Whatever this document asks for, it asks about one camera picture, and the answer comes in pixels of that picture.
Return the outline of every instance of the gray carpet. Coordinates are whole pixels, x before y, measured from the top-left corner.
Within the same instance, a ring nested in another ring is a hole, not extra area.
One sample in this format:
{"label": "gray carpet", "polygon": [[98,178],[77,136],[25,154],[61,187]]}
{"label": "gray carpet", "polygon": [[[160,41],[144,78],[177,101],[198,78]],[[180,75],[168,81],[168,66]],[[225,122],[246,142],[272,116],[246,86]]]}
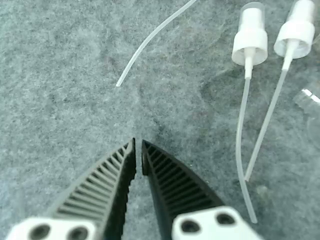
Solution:
{"label": "gray carpet", "polygon": [[[173,154],[249,221],[235,162],[244,70],[231,61],[246,0],[199,0],[145,48],[187,0],[0,2],[0,238],[41,215],[104,153],[136,137]],[[292,1],[264,0],[269,57],[254,68],[243,129],[246,166],[280,75],[273,51]],[[320,151],[293,97],[319,78],[315,50],[295,60],[248,188],[266,240],[320,239]],[[124,240],[160,239],[140,158]]]}

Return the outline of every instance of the plastic tubing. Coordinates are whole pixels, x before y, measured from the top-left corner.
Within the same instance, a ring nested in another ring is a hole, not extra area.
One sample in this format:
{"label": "plastic tubing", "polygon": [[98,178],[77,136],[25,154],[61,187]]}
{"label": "plastic tubing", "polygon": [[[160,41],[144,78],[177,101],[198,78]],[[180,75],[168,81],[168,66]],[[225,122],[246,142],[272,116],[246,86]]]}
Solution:
{"label": "plastic tubing", "polygon": [[157,35],[165,26],[167,26],[172,20],[174,20],[176,17],[178,17],[180,14],[182,14],[185,10],[187,10],[192,4],[194,4],[197,0],[190,0],[187,2],[183,7],[181,7],[178,11],[176,11],[174,14],[172,14],[170,17],[168,17],[166,20],[164,20],[159,26],[156,27],[155,30],[153,30],[149,36],[146,37],[146,39],[142,42],[142,44],[139,46],[139,48],[135,51],[133,56],[131,57],[130,61],[126,65],[124,71],[122,72],[118,82],[116,83],[117,87],[120,87],[123,81],[125,80],[129,70],[131,69],[132,65],[135,63],[136,59],[139,57],[142,50],[147,46],[147,44]]}
{"label": "plastic tubing", "polygon": [[236,128],[235,161],[236,161],[236,169],[238,172],[238,178],[239,178],[244,202],[246,205],[246,209],[248,211],[251,222],[256,224],[258,222],[258,220],[257,220],[257,216],[255,213],[254,207],[252,206],[252,202],[251,202],[250,195],[248,192],[248,188],[247,188],[247,184],[246,184],[245,176],[244,176],[242,159],[241,159],[242,128],[244,125],[244,118],[245,118],[246,106],[247,106],[248,95],[249,95],[250,81],[251,81],[251,78],[246,78],[245,83],[244,83],[244,89],[243,89],[243,95],[242,95],[242,101],[241,101],[240,113],[239,113],[239,120],[238,120],[238,124],[237,124],[237,128]]}
{"label": "plastic tubing", "polygon": [[281,92],[281,88],[282,88],[282,86],[284,84],[284,81],[286,79],[286,76],[287,76],[287,73],[288,73],[287,69],[282,69],[279,81],[278,81],[278,83],[276,85],[276,88],[275,88],[275,91],[274,91],[274,94],[273,94],[273,97],[272,97],[272,100],[271,100],[271,103],[270,103],[270,106],[269,106],[268,111],[267,111],[267,113],[265,115],[265,118],[264,118],[261,130],[260,130],[258,139],[256,140],[256,143],[255,143],[255,146],[254,146],[251,158],[250,158],[250,162],[249,162],[248,167],[246,169],[246,173],[245,173],[245,177],[244,177],[246,181],[249,181],[249,179],[251,177],[251,173],[252,173],[252,170],[254,169],[254,165],[256,163],[257,156],[258,156],[262,141],[263,141],[263,139],[265,137],[265,133],[267,131],[267,127],[268,127],[269,122],[271,120],[271,116],[272,116],[272,114],[274,112],[278,97],[279,97],[280,92]]}

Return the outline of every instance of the spray pump cap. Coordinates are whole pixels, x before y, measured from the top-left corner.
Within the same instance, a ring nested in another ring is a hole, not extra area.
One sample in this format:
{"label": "spray pump cap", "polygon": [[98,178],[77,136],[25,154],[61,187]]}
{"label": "spray pump cap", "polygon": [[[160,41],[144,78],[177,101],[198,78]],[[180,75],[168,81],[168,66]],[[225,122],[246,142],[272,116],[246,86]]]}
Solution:
{"label": "spray pump cap", "polygon": [[245,66],[245,78],[252,76],[254,65],[268,57],[268,35],[265,31],[265,7],[260,2],[243,6],[238,33],[234,37],[232,61]]}
{"label": "spray pump cap", "polygon": [[308,55],[315,35],[315,16],[316,7],[313,0],[296,0],[273,46],[275,53],[285,57],[288,48],[291,48],[289,44],[298,41],[298,44],[295,43],[295,49],[292,49],[292,58],[299,59]]}

